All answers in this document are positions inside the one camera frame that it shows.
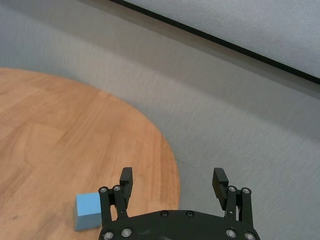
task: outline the white wall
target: white wall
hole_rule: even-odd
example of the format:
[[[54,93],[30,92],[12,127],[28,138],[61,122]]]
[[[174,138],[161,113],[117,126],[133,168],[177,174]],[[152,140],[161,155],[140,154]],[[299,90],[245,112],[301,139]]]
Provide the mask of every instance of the white wall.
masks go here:
[[[320,1],[126,1],[320,78]]]
[[[211,179],[252,189],[261,239],[320,235],[320,86],[111,2],[1,0],[0,66],[86,82],[163,132],[182,209],[222,215]]]

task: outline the screw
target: screw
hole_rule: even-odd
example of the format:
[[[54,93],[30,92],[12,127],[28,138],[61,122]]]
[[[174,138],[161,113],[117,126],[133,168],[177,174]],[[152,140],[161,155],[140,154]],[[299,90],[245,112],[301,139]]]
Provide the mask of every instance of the screw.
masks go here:
[[[229,190],[230,190],[231,192],[235,192],[235,191],[236,191],[236,189],[235,189],[233,186],[230,186],[230,187],[229,187]]]
[[[162,217],[167,217],[169,215],[169,213],[167,211],[162,211],[161,212],[161,216]]]
[[[242,190],[242,192],[244,192],[245,194],[249,194],[249,193],[250,193],[250,190],[247,189],[247,188],[244,188],[244,189]]]
[[[237,236],[236,232],[232,229],[227,229],[225,233],[230,238],[235,238]]]
[[[187,211],[185,213],[185,215],[187,215],[188,217],[192,218],[194,216],[194,212],[193,211]]]
[[[131,231],[131,229],[130,228],[125,228],[125,229],[123,229],[122,230],[122,232],[121,232],[121,235],[123,236],[123,237],[129,237],[130,235],[132,234],[132,231]]]
[[[107,231],[104,235],[103,235],[103,239],[104,240],[110,240],[114,237],[114,233],[112,231]]]
[[[246,232],[244,236],[247,240],[256,240],[255,236],[250,232]]]

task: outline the round wooden table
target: round wooden table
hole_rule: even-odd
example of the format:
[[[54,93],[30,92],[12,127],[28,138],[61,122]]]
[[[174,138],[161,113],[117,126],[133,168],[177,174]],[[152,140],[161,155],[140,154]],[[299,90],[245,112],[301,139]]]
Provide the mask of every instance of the round wooden table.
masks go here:
[[[97,240],[74,231],[79,193],[119,184],[132,167],[128,215],[178,209],[179,173],[161,132],[92,86],[0,68],[0,239]]]

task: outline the blue block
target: blue block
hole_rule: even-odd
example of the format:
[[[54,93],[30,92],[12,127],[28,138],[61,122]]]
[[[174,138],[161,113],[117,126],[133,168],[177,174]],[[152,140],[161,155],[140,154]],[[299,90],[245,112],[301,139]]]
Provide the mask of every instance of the blue block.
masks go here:
[[[76,231],[101,225],[101,206],[98,192],[77,194],[74,204],[74,229]]]

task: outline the gray floor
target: gray floor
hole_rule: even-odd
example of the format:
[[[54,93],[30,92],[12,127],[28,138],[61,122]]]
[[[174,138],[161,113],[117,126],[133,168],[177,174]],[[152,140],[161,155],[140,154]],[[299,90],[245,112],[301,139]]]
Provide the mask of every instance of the gray floor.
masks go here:
[[[261,239],[318,239],[320,86],[114,3],[87,3],[0,0],[0,66],[86,82],[142,111],[176,156],[181,209],[223,214],[211,187],[222,167],[252,189]]]

